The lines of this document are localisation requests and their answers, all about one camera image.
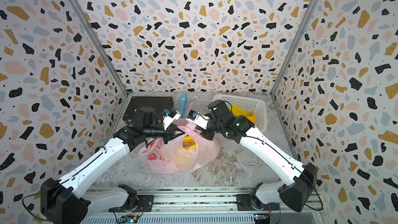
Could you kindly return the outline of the pink plastic bag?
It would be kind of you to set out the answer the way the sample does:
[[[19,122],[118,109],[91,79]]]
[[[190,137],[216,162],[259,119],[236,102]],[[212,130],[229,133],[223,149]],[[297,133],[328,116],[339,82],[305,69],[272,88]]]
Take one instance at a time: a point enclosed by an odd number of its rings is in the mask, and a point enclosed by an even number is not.
[[[150,168],[159,174],[177,174],[179,172],[193,172],[215,161],[220,152],[216,139],[203,138],[193,123],[187,120],[174,121],[184,134],[172,139],[168,144],[163,140],[152,139],[148,147],[143,147],[139,155],[147,158]],[[194,138],[197,149],[185,150],[182,146],[186,136]]]

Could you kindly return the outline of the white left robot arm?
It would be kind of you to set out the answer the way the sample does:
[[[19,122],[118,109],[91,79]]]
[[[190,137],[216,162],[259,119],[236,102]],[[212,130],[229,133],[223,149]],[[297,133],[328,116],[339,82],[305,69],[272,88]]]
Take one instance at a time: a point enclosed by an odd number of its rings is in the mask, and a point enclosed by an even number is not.
[[[43,222],[79,224],[93,214],[117,208],[122,212],[143,207],[136,190],[120,185],[116,188],[88,193],[92,184],[113,164],[132,152],[141,143],[147,147],[148,138],[161,138],[165,143],[177,137],[179,128],[173,123],[179,111],[139,106],[130,122],[119,129],[93,156],[60,179],[47,179],[40,187],[40,212]]]

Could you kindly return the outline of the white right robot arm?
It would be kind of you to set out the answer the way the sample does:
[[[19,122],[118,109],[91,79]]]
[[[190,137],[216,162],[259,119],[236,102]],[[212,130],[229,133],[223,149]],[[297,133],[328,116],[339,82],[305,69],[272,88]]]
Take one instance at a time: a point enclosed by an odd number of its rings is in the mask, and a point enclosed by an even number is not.
[[[202,137],[211,140],[216,133],[251,150],[281,179],[265,185],[259,183],[250,193],[250,202],[256,209],[269,203],[284,203],[296,212],[307,206],[316,191],[318,169],[312,163],[303,164],[286,154],[245,116],[234,116],[226,102],[216,100],[208,105],[209,113],[201,115],[191,111],[189,120],[201,131]]]

